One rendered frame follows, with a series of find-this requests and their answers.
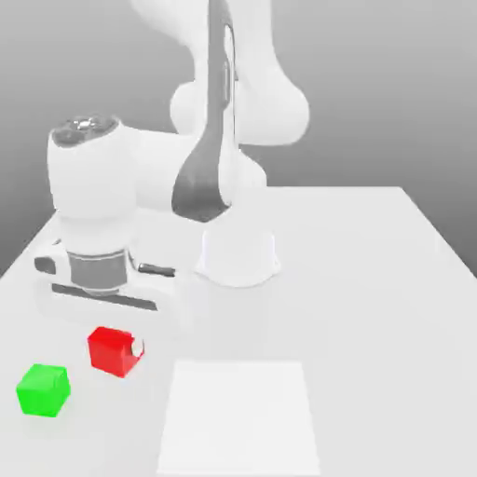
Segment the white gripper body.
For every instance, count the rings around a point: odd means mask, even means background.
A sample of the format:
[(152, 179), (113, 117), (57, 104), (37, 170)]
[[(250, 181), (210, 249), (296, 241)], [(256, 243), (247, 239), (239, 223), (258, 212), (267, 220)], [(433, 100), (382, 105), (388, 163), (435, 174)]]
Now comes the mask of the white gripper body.
[(34, 299), (45, 318), (92, 327), (155, 330), (176, 319), (176, 303), (169, 296), (91, 296), (79, 289), (39, 279), (34, 283)]

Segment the small red cube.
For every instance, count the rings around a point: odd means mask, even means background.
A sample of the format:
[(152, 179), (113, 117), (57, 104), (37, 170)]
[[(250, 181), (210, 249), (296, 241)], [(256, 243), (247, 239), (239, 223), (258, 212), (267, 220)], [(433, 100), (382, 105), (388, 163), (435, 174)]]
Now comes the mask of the small red cube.
[(88, 337), (91, 366), (124, 378), (143, 356), (131, 354), (134, 337), (127, 331), (97, 327)]

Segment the small green cube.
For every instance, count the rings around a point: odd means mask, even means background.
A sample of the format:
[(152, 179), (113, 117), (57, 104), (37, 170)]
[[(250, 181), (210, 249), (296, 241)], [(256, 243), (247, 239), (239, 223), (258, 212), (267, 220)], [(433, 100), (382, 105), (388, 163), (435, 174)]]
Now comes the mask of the small green cube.
[(16, 393), (24, 414), (56, 417), (71, 394), (67, 369), (35, 363), (16, 386)]

